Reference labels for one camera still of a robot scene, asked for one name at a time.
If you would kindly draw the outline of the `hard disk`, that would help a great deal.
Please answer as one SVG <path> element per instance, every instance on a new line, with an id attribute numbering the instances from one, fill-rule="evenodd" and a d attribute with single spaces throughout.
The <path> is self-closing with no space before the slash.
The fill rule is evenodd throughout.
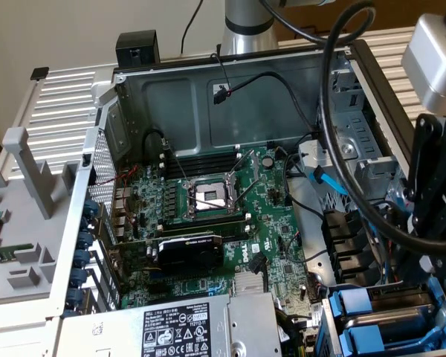
<path id="1" fill-rule="evenodd" d="M 433 327 L 446 321 L 446 295 L 436 279 L 425 283 L 377 286 L 340 284 L 328 287 L 326 297 L 338 329 L 410 323 Z"/>

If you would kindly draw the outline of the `empty blue disk carrier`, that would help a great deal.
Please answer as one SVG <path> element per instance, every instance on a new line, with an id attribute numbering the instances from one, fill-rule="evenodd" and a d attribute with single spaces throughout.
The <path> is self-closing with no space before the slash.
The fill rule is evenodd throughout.
<path id="1" fill-rule="evenodd" d="M 351 327 L 339 336 L 343 357 L 402 356 L 446 349 L 446 325 L 434 327 L 423 337 L 383 342 L 378 326 Z"/>

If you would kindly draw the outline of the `black plastic card retainer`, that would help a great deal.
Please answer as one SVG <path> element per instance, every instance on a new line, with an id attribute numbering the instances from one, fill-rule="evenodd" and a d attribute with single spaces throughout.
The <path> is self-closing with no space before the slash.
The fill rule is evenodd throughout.
<path id="1" fill-rule="evenodd" d="M 322 232 L 337 283 L 373 286 L 380 280 L 380 266 L 357 211 L 326 210 Z"/>

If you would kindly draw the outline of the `brown cardboard box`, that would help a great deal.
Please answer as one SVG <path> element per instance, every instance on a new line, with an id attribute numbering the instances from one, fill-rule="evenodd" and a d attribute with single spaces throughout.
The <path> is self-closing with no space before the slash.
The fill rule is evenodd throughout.
<path id="1" fill-rule="evenodd" d="M 278 7 L 278 13 L 292 25 L 311 35 L 327 36 L 338 16 L 357 0 L 335 0 L 323 6 Z M 410 27 L 424 13 L 443 15 L 446 0 L 373 0 L 376 17 L 370 30 Z"/>

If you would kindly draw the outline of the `steel socket cover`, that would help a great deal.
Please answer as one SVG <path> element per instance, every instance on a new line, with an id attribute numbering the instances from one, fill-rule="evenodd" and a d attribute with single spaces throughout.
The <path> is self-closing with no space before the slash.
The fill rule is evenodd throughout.
<path id="1" fill-rule="evenodd" d="M 259 180 L 259 159 L 258 159 L 254 149 L 250 149 L 248 152 L 243 154 L 242 157 L 236 161 L 236 163 L 234 164 L 232 169 L 228 173 L 224 174 L 225 182 L 229 183 L 232 179 L 234 179 L 236 177 L 236 170 L 245 163 L 247 158 L 249 158 L 251 160 L 251 163 L 253 165 L 252 166 L 252 168 L 253 168 L 253 184 L 258 182 L 258 180 Z"/>

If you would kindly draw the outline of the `green motherboard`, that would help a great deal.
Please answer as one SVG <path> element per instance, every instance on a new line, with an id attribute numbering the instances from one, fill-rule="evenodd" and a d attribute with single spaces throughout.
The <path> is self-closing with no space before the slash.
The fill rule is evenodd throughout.
<path id="1" fill-rule="evenodd" d="M 289 318 L 315 327 L 320 320 L 320 284 L 309 278 L 308 264 L 317 259 L 303 248 L 303 231 L 296 215 L 307 212 L 310 222 L 320 225 L 318 209 L 307 208 L 290 193 L 289 179 L 302 171 L 293 152 L 282 148 L 235 149 L 237 159 L 254 149 L 259 159 L 259 180 L 253 184 L 249 158 L 236 170 L 242 212 L 253 216 L 252 230 L 240 237 L 224 238 L 224 263 L 207 273 L 167 275 L 156 271 L 126 273 L 113 263 L 120 280 L 120 305 L 124 309 L 193 298 L 234 294 L 235 273 L 262 272 L 263 293 L 271 294 L 276 307 Z M 274 160 L 262 166 L 264 157 Z M 156 229 L 183 218 L 184 178 L 167 180 L 152 172 L 152 163 L 135 165 L 117 178 L 112 218 L 116 244 L 159 238 Z"/>

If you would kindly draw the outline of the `hard drive in blue caddy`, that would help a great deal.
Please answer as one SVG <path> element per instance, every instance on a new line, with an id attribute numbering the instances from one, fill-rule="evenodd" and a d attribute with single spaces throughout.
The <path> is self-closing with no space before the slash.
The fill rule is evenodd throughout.
<path id="1" fill-rule="evenodd" d="M 446 295 L 446 288 L 444 284 L 440 282 L 437 278 L 429 277 L 425 282 L 433 278 L 438 281 L 438 284 L 443 288 L 443 291 L 445 292 Z M 383 342 L 385 343 L 404 341 L 412 338 L 420 338 L 423 337 L 432 328 L 440 327 L 441 329 L 443 329 L 445 325 L 446 321 L 442 326 L 437 324 L 429 328 L 415 326 L 410 323 L 398 324 L 395 327 L 382 327 L 376 324 L 376 326 L 378 326 L 381 331 L 382 339 Z M 344 330 L 346 329 L 338 329 L 335 326 L 335 322 L 332 316 L 332 309 L 329 305 L 328 298 L 325 296 L 324 299 L 322 300 L 322 315 L 319 323 L 317 340 L 314 347 L 315 357 L 343 357 L 339 336 L 343 333 Z M 424 352 L 424 353 L 413 353 L 402 356 L 367 356 L 367 357 L 446 357 L 446 349 L 435 350 L 432 352 Z"/>

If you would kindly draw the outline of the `silver chipset heatsink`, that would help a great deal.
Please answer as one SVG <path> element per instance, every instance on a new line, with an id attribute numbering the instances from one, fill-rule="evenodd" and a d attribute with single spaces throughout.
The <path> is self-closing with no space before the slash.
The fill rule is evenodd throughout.
<path id="1" fill-rule="evenodd" d="M 262 294 L 265 291 L 262 272 L 254 274 L 251 271 L 235 273 L 235 296 Z"/>

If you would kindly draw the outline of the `black RAM slot bank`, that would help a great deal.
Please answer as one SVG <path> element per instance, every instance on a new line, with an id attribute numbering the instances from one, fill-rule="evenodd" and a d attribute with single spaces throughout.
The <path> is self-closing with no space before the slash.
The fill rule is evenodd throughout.
<path id="1" fill-rule="evenodd" d="M 157 175 L 162 174 L 167 180 L 182 179 L 183 175 L 170 151 L 164 151 L 163 155 L 163 161 L 154 163 L 151 166 L 152 172 Z M 229 172 L 238 160 L 235 152 L 191 155 L 180 157 L 178 159 L 187 178 Z"/>
<path id="2" fill-rule="evenodd" d="M 240 237 L 252 230 L 253 216 L 250 213 L 209 216 L 203 219 L 164 223 L 155 235 L 162 238 L 190 237 L 199 234 L 214 234 L 223 238 Z"/>

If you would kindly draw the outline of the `thin steel locking lever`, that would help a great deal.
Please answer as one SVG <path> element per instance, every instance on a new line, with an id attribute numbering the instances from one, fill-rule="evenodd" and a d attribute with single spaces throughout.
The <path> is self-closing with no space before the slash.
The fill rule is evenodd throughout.
<path id="1" fill-rule="evenodd" d="M 170 151 L 170 153 L 172 154 L 172 157 L 175 159 L 175 162 L 177 163 L 177 165 L 178 165 L 178 167 L 179 167 L 179 169 L 180 169 L 180 171 L 181 171 L 181 174 L 183 175 L 183 177 L 184 177 L 184 179 L 185 179 L 185 182 L 186 182 L 187 187 L 189 187 L 189 186 L 190 186 L 190 181 L 189 181 L 189 179 L 187 178 L 187 175 L 186 175 L 186 173 L 184 172 L 183 167 L 181 166 L 181 163 L 180 163 L 180 161 L 179 161 L 179 159 L 178 159 L 178 156 L 175 154 L 175 152 L 174 152 L 173 148 L 171 147 L 169 141 L 168 141 L 166 138 L 163 138 L 163 139 L 162 139 L 162 144 L 163 144 L 163 148 L 164 148 L 164 149 L 167 149 L 167 150 Z"/>
<path id="2" fill-rule="evenodd" d="M 208 201 L 203 201 L 203 200 L 197 199 L 197 198 L 195 198 L 195 197 L 193 197 L 193 196 L 187 196 L 187 198 L 188 198 L 189 200 L 193 200 L 193 201 L 195 201 L 195 202 L 202 203 L 203 205 L 209 205 L 209 206 L 212 206 L 212 207 L 215 207 L 215 208 L 227 209 L 227 206 L 226 206 L 226 205 L 219 205 L 219 204 L 216 204 L 216 203 L 212 203 L 212 202 L 208 202 Z"/>

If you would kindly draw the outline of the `black graphics card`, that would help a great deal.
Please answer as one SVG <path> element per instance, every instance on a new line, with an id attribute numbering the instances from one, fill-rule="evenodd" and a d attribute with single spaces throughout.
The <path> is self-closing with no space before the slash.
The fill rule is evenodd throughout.
<path id="1" fill-rule="evenodd" d="M 224 263 L 224 238 L 203 232 L 121 242 L 106 249 L 124 272 L 156 271 L 167 275 L 207 273 Z"/>

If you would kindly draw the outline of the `open PC case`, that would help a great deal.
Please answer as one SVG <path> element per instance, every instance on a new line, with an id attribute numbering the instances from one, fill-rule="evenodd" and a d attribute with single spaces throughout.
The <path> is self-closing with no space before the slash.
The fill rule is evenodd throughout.
<path id="1" fill-rule="evenodd" d="M 88 183 L 87 199 L 98 203 L 99 211 L 87 217 L 94 221 L 94 243 L 87 250 L 91 260 L 81 288 L 84 298 L 76 309 L 66 309 L 68 281 L 53 357 L 66 318 L 124 309 L 120 280 L 106 252 L 117 242 L 112 218 L 117 178 L 135 165 L 159 162 L 167 151 L 163 138 L 179 158 L 246 147 L 279 147 L 296 155 L 302 175 L 289 179 L 290 193 L 322 215 L 320 225 L 310 222 L 307 212 L 296 215 L 304 251 L 317 255 L 308 264 L 308 272 L 310 281 L 320 284 L 321 319 L 328 287 L 344 284 L 335 280 L 322 232 L 325 210 L 298 151 L 301 143 L 314 139 L 322 138 L 326 145 L 319 104 L 321 58 L 321 52 L 312 48 L 231 57 L 211 54 L 204 59 L 115 71 L 111 94 L 100 102 L 97 122 L 85 143 L 85 151 L 94 153 L 96 173 Z M 399 281 L 418 284 L 435 277 L 446 288 L 446 257 L 413 252 L 382 234 L 357 205 L 352 211 L 360 214 L 380 266 L 381 278 L 373 286 Z M 320 320 L 315 327 L 306 327 L 275 302 L 274 308 L 282 357 L 315 357 Z"/>

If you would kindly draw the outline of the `silver power supply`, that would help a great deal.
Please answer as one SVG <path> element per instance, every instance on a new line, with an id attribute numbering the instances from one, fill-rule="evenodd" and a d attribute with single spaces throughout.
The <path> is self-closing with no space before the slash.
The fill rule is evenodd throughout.
<path id="1" fill-rule="evenodd" d="M 269 293 L 66 318 L 56 357 L 282 357 Z"/>

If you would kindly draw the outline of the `black box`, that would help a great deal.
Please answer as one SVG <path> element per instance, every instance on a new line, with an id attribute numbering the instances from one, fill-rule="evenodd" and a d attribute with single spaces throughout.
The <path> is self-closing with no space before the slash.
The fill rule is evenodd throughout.
<path id="1" fill-rule="evenodd" d="M 137 68 L 161 62 L 156 30 L 121 33 L 115 53 L 119 68 Z"/>

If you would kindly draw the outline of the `green RAM stick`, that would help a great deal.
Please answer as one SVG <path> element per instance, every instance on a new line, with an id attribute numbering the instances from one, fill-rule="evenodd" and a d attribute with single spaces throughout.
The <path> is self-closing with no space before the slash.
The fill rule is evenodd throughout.
<path id="1" fill-rule="evenodd" d="M 16 260 L 16 251 L 23 251 L 33 247 L 33 244 L 10 245 L 0 247 L 0 263 L 6 263 Z"/>

